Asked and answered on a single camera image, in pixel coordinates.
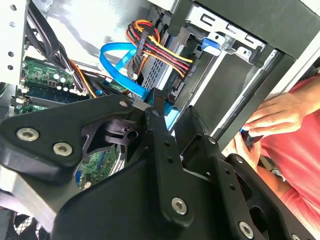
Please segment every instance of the red wire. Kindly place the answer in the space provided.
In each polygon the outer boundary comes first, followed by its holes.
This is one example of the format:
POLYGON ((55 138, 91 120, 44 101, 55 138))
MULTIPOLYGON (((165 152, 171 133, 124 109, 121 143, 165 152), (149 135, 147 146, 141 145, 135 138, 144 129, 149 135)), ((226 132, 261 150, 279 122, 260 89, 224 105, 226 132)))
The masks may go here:
MULTIPOLYGON (((140 37, 136 34, 136 32, 135 32, 135 31, 132 31, 132 32, 133 32, 134 36, 135 36, 138 40, 140 40, 140 37)), ((151 48, 153 51, 157 52, 158 54, 161 54, 161 55, 165 56, 167 59, 170 59, 172 62, 174 62, 174 63, 177 64, 178 66, 182 67, 183 69, 189 70, 189 68, 188 68, 186 65, 184 65, 183 63, 181 63, 181 62, 179 62, 178 60, 174 59, 174 58, 171 57, 169 54, 167 54, 167 53, 165 53, 165 52, 157 49, 156 47, 151 46, 149 43, 146 43, 146 45, 147 45, 149 48, 151 48)))
POLYGON ((178 66, 182 67, 185 70, 189 70, 189 68, 185 65, 183 65, 181 62, 177 61, 176 59, 174 59, 173 57, 171 57, 169 54, 160 51, 159 49, 155 48, 154 46, 151 46, 149 43, 146 43, 146 45, 151 48, 153 51, 157 52, 158 54, 161 54, 163 56, 165 56, 167 59, 170 59, 171 61, 173 61, 175 64, 177 64, 178 66))
MULTIPOLYGON (((144 25, 147 25, 147 26, 149 26, 149 27, 152 26, 152 23, 149 23, 149 22, 146 22, 146 21, 141 21, 141 22, 139 22, 138 24, 144 24, 144 25)), ((154 31, 155 31, 155 34, 156 34, 157 42, 159 43, 159 42, 160 42, 160 35, 159 35, 159 32, 158 32, 158 29, 156 29, 156 28, 154 27, 154 31)))

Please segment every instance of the orange wire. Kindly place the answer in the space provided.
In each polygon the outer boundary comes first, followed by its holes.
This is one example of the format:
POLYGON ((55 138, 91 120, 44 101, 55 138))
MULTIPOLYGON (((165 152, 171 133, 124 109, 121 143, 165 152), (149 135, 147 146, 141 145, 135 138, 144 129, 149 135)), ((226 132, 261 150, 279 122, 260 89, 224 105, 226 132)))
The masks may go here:
POLYGON ((87 80, 85 79, 85 76, 83 75, 83 73, 80 71, 79 67, 70 60, 70 63, 74 66, 74 68, 78 71, 78 73, 80 74, 83 83, 85 84, 85 87, 87 88, 87 90, 89 91, 89 93, 94 97, 97 98, 98 96, 95 94, 95 92, 91 89, 90 85, 88 84, 87 80))
MULTIPOLYGON (((136 29, 138 29, 140 32, 142 32, 144 30, 144 28, 140 27, 138 24, 150 24, 150 26, 152 26, 153 24, 151 22, 149 22, 148 20, 144 20, 144 19, 140 19, 134 22, 134 25, 136 26, 136 29)), ((157 42, 160 43, 160 35, 159 32, 156 28, 155 29, 155 34, 156 34, 156 38, 157 38, 157 42)))
MULTIPOLYGON (((135 43, 135 41, 129 36, 129 31, 127 30, 125 33, 126 33, 126 36, 127 36, 128 39, 129 39, 129 41, 130 41, 133 45, 137 46, 136 43, 135 43)), ((147 54, 147 55, 150 55, 150 56, 152 56, 152 57, 154 57, 154 58, 156 58, 156 59, 161 60, 162 62, 168 64, 168 65, 171 66, 173 69, 175 69, 175 70, 181 75, 181 77, 183 77, 183 78, 185 77, 185 75, 183 74, 182 71, 180 71, 177 67, 173 66, 170 62, 168 62, 167 60, 163 59, 162 57, 159 57, 159 56, 157 56, 157 55, 155 55, 155 54, 153 54, 153 53, 151 53, 151 52, 145 51, 145 50, 143 51, 143 53, 145 53, 145 54, 147 54)))
POLYGON ((155 54, 153 54, 153 53, 151 53, 151 52, 147 52, 147 51, 143 51, 143 52, 144 52, 145 54, 147 54, 147 55, 150 55, 150 56, 152 56, 152 57, 154 57, 154 58, 156 58, 156 59, 159 59, 160 61, 168 64, 168 65, 171 66, 173 69, 175 69, 175 70, 181 75, 181 77, 183 77, 183 78, 185 77, 185 75, 183 74, 182 71, 179 70, 179 68, 173 66, 170 62, 168 62, 167 60, 163 59, 162 57, 159 57, 159 56, 157 56, 157 55, 155 55, 155 54))
POLYGON ((141 70, 142 70, 142 68, 144 67, 147 59, 148 59, 148 56, 143 57, 143 60, 142 60, 142 62, 141 62, 141 65, 140 65, 140 67, 139 67, 139 70, 138 70, 138 75, 141 73, 141 70))

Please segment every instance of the capacitor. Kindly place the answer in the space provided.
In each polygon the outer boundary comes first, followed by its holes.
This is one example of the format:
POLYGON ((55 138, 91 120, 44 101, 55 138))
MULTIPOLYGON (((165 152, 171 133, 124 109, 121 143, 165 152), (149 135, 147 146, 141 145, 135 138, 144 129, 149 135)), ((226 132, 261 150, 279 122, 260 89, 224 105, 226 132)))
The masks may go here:
POLYGON ((68 92, 70 85, 68 83, 63 84, 63 91, 68 92))
POLYGON ((61 90, 63 86, 64 86, 64 84, 62 82, 58 82, 56 84, 56 89, 61 90))
POLYGON ((55 73, 53 74, 53 78, 54 78, 55 80, 58 80, 58 79, 60 78, 59 73, 58 73, 58 72, 55 72, 55 73))
POLYGON ((70 93, 74 94, 74 93, 75 93, 75 90, 76 90, 76 86, 75 86, 75 85, 71 85, 71 86, 69 87, 69 92, 70 92, 70 93))
POLYGON ((64 77, 60 78, 60 82, 62 82, 63 84, 66 82, 67 80, 64 77))

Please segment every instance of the finger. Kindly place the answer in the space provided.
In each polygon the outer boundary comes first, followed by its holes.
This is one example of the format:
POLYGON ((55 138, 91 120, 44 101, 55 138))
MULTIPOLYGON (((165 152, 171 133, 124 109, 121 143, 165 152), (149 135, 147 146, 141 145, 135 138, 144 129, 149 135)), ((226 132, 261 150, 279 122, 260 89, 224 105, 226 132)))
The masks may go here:
POLYGON ((258 120, 252 121, 243 126, 243 129, 253 130, 256 128, 266 128, 278 124, 290 123, 292 122, 292 120, 290 120, 291 115, 292 114, 289 111, 278 112, 269 116, 262 117, 258 120))
POLYGON ((235 148, 236 148, 237 154, 239 154, 243 158, 248 158, 249 151, 248 151, 247 146, 245 145, 245 142, 244 142, 240 132, 238 132, 234 136, 234 142, 235 142, 235 148))
POLYGON ((278 103, 281 103, 282 102, 281 99, 283 98, 283 96, 284 95, 280 95, 280 96, 277 96, 275 98, 272 98, 270 100, 267 100, 267 101, 261 103, 260 106, 257 108, 257 110, 264 109, 264 108, 276 105, 278 103))
POLYGON ((227 148, 225 148, 221 153, 225 157, 228 157, 228 155, 229 155, 227 148))
POLYGON ((270 136, 274 134, 292 133, 300 128, 298 124, 292 122, 280 123, 274 126, 258 127, 249 131, 251 137, 270 136))
POLYGON ((235 139, 233 138, 229 144, 225 147, 225 149, 222 151, 222 154, 227 157, 230 154, 236 154, 237 149, 236 149, 236 144, 235 144, 235 139))
POLYGON ((254 154, 255 156, 257 156, 257 158, 260 157, 260 155, 261 155, 261 141, 255 142, 252 145, 250 152, 252 154, 254 154))
POLYGON ((245 125, 243 126, 244 130, 249 130, 246 128, 249 128, 250 126, 248 125, 249 123, 252 123, 255 120, 273 115, 273 114, 277 114, 280 113, 281 111, 283 111, 283 106, 281 106, 280 104, 276 104, 276 105, 272 105, 272 106, 268 106, 268 107, 264 107, 261 109, 258 109, 257 111, 255 111, 252 116, 248 119, 248 121, 246 121, 245 125))

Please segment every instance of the cable bundle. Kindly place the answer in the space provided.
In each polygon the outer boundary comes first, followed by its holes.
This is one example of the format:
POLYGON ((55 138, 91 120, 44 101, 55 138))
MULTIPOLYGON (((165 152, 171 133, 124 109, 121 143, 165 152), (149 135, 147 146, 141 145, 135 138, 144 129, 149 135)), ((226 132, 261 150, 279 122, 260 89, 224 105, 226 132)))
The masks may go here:
POLYGON ((64 46, 59 42, 47 20, 32 1, 29 3, 27 15, 35 29, 31 28, 27 22, 25 34, 35 49, 58 69, 70 74, 76 89, 80 93, 88 91, 94 98, 97 98, 98 96, 92 90, 82 72, 68 58, 64 46), (35 32, 39 34, 42 41, 37 39, 35 32))
POLYGON ((148 32, 148 37, 143 44, 142 52, 147 56, 152 56, 170 65, 184 78, 186 73, 190 70, 193 61, 179 56, 162 46, 160 44, 159 32, 151 22, 144 19, 132 22, 128 25, 126 35, 130 42, 139 48, 141 46, 141 39, 143 38, 144 31, 148 32))

